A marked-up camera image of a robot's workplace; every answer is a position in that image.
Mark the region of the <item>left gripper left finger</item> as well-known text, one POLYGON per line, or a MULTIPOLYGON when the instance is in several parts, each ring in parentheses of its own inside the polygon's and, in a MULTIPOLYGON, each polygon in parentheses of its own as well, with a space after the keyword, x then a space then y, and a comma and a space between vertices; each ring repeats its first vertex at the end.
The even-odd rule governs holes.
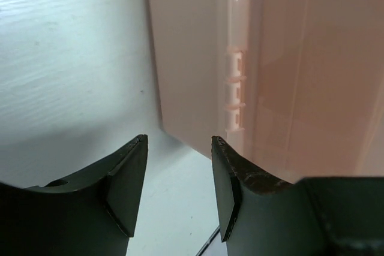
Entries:
POLYGON ((125 255, 134 236, 148 137, 46 186, 1 184, 2 255, 125 255))

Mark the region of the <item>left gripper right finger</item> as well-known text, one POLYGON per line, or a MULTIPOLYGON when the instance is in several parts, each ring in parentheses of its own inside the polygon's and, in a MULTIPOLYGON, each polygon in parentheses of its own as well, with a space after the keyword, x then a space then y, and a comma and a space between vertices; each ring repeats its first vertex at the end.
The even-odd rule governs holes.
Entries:
POLYGON ((220 236, 229 255, 382 255, 383 179, 286 182, 211 143, 220 236))

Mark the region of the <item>pink plastic toolbox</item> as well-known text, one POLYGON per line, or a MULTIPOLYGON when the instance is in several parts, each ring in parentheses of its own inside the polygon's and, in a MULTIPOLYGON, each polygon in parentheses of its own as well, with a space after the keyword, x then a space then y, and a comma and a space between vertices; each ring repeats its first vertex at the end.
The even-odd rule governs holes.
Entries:
POLYGON ((148 0, 163 129, 289 182, 383 175, 383 0, 148 0))

